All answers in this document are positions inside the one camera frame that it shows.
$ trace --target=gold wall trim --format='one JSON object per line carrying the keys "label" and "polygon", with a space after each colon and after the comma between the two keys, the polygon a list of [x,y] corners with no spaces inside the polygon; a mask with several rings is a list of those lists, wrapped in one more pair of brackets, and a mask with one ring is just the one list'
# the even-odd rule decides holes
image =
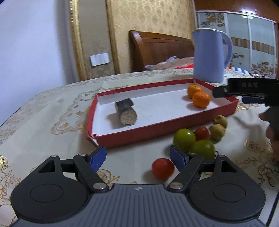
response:
{"label": "gold wall trim", "polygon": [[82,49],[81,35],[80,35],[80,21],[78,17],[78,0],[69,0],[69,16],[70,16],[72,46],[73,46],[74,57],[76,61],[78,78],[80,81],[88,80],[88,75],[87,75],[84,55],[83,55],[83,49]]}
{"label": "gold wall trim", "polygon": [[107,7],[107,21],[109,26],[109,37],[110,37],[110,45],[111,45],[111,52],[112,52],[112,60],[114,65],[114,72],[115,74],[120,74],[120,67],[118,62],[118,52],[116,47],[116,38],[114,32],[114,25],[113,25],[113,16],[112,16],[112,7],[110,0],[106,0],[106,7]]}

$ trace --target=sliding wardrobe door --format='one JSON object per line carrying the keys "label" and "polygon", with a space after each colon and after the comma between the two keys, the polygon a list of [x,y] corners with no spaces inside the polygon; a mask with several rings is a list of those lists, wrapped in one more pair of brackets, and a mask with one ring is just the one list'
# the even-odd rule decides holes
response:
{"label": "sliding wardrobe door", "polygon": [[250,41],[247,16],[240,14],[227,14],[228,34],[233,43],[233,56],[229,66],[250,71]]}
{"label": "sliding wardrobe door", "polygon": [[279,27],[278,23],[274,23],[274,32],[275,32],[275,78],[279,79],[278,77],[278,38],[279,38]]}
{"label": "sliding wardrobe door", "polygon": [[274,23],[261,18],[249,18],[252,40],[251,73],[273,78],[275,69]]}
{"label": "sliding wardrobe door", "polygon": [[226,32],[224,13],[202,12],[198,13],[199,28],[211,28]]}

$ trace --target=white wall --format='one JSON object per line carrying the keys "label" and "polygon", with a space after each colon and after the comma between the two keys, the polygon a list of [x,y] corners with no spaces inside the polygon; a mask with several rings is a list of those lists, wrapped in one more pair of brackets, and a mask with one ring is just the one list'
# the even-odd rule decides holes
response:
{"label": "white wall", "polygon": [[0,125],[36,94],[75,82],[64,4],[67,1],[0,4]]}

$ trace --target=red tray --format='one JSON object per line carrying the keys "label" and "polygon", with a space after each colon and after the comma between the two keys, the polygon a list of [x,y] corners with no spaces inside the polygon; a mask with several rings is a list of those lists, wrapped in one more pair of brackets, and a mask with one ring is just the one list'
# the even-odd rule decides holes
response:
{"label": "red tray", "polygon": [[[211,95],[206,109],[195,107],[187,96],[187,87],[199,84]],[[90,107],[87,139],[107,148],[123,146],[192,128],[210,121],[217,115],[235,112],[238,99],[214,98],[208,83],[183,79],[136,85],[98,93]],[[121,125],[114,103],[130,98],[134,102],[137,121],[133,126]]]}

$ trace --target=metal screw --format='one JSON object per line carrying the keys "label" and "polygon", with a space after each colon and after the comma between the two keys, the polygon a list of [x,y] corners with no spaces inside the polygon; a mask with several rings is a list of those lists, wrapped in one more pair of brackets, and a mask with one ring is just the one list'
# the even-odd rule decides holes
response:
{"label": "metal screw", "polygon": [[107,185],[105,183],[102,183],[102,182],[93,184],[93,188],[96,189],[96,190],[103,190],[106,187],[107,187]]}
{"label": "metal screw", "polygon": [[181,189],[181,188],[183,188],[183,184],[181,184],[179,182],[172,182],[172,183],[170,183],[169,186],[172,189]]}

